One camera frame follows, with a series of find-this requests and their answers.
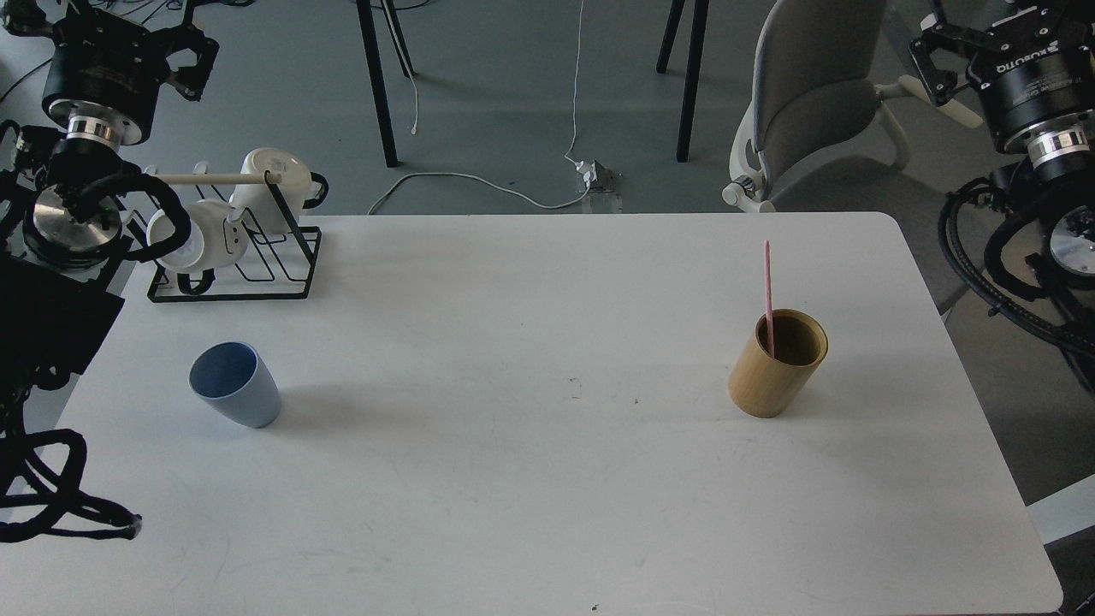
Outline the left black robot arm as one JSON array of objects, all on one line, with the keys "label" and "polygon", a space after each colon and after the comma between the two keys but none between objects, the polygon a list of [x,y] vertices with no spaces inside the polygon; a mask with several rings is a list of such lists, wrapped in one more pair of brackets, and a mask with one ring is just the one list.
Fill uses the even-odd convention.
[{"label": "left black robot arm", "polygon": [[5,1],[3,30],[51,40],[42,106],[47,126],[3,123],[18,137],[3,171],[3,406],[81,374],[122,311],[110,280],[122,261],[151,261],[189,239],[189,217],[168,183],[122,160],[151,135],[163,85],[201,98],[216,40],[194,24],[150,31],[69,1],[56,22],[35,1]]}]

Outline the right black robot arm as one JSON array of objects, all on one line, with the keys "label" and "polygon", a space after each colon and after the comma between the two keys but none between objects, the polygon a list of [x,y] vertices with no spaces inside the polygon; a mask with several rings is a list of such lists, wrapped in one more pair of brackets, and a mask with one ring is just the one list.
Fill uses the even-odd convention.
[{"label": "right black robot arm", "polygon": [[1033,3],[973,30],[935,5],[909,54],[927,102],[973,90],[994,149],[1017,156],[947,195],[945,260],[1092,391],[1092,11]]}]

